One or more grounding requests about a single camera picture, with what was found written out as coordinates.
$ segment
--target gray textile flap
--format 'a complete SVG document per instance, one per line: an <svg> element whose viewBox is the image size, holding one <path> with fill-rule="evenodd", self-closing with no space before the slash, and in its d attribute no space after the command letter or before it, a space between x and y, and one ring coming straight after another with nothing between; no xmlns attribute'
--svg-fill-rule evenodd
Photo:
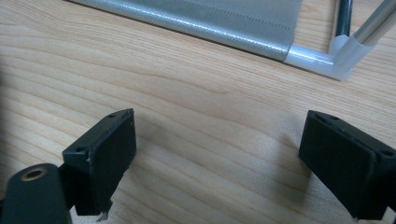
<svg viewBox="0 0 396 224"><path fill-rule="evenodd" d="M284 61L301 0L72 0Z"/></svg>

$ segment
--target gray mesh sheet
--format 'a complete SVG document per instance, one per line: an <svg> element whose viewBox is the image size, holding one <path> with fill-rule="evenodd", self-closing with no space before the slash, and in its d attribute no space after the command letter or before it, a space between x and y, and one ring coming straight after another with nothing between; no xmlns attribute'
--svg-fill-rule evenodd
<svg viewBox="0 0 396 224"><path fill-rule="evenodd" d="M72 0L284 61L301 0Z"/></svg>

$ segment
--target wood grain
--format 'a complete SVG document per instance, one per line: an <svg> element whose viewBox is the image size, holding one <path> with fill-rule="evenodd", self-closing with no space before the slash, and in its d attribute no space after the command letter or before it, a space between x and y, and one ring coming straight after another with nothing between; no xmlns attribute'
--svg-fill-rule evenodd
<svg viewBox="0 0 396 224"><path fill-rule="evenodd" d="M353 31L380 2L355 1ZM0 4L0 198L129 107L138 152L107 223L354 223L297 158L306 112L396 147L396 29L338 82L66 1ZM333 8L304 0L296 44L325 51Z"/></svg>

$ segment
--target gray fabric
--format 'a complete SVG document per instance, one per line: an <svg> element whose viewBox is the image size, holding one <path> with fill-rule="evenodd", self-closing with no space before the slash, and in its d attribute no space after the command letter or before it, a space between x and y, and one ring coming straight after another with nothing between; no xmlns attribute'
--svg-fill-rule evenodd
<svg viewBox="0 0 396 224"><path fill-rule="evenodd" d="M284 61L301 0L72 0Z"/></svg>

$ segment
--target silver tube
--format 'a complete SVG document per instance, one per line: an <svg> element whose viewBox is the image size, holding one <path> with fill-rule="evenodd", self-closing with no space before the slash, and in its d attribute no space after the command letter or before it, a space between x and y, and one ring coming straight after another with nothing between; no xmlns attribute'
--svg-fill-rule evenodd
<svg viewBox="0 0 396 224"><path fill-rule="evenodd" d="M354 34L363 45L374 45L396 24L396 0L385 0Z"/></svg>

